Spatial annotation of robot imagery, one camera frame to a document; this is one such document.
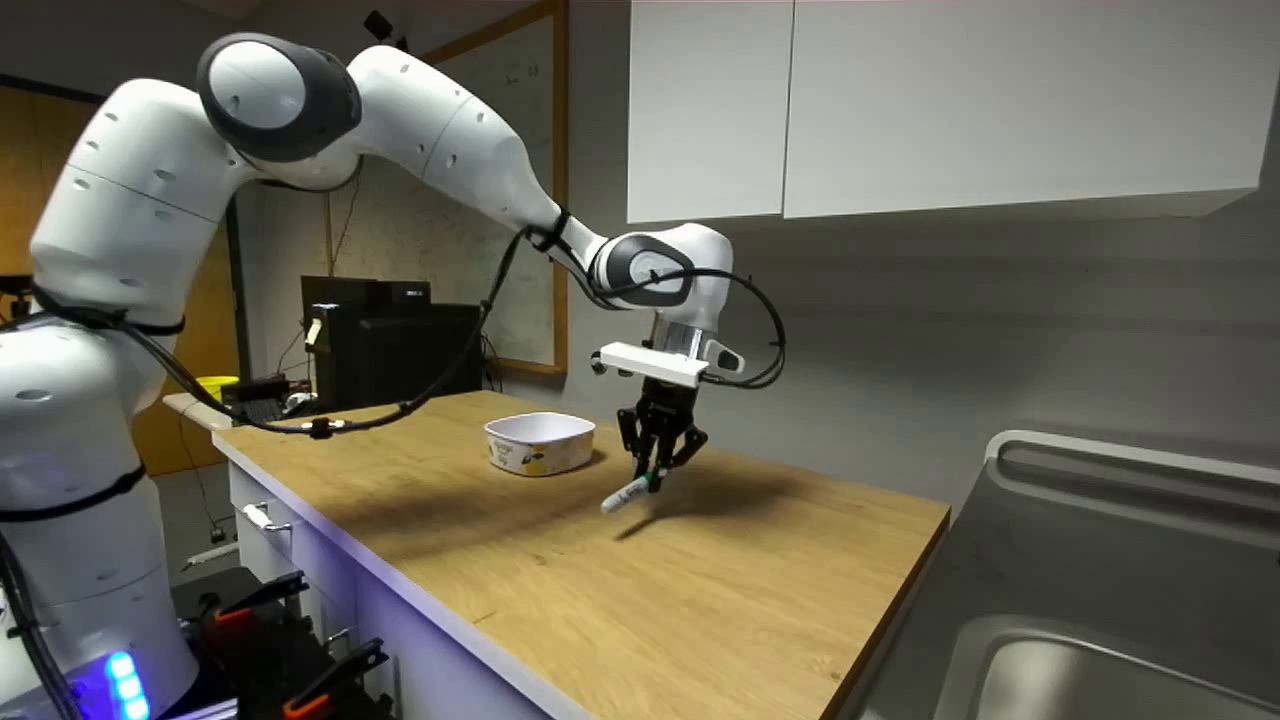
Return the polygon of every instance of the cabinet door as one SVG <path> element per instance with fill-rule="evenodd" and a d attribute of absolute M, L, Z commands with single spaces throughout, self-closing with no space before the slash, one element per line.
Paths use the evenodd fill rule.
<path fill-rule="evenodd" d="M 781 217 L 788 54 L 788 0 L 633 0 L 633 223 Z"/>
<path fill-rule="evenodd" d="M 1261 183 L 1276 70 L 1276 0 L 797 0 L 783 217 L 1197 217 Z"/>

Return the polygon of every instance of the kitchen sink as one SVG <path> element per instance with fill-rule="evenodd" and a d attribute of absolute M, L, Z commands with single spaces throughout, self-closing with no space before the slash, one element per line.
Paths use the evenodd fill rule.
<path fill-rule="evenodd" d="M 1280 720 L 1280 474 L 1000 433 L 831 720 Z"/>
<path fill-rule="evenodd" d="M 972 619 L 934 720 L 1280 720 L 1263 702 L 1039 619 Z"/>

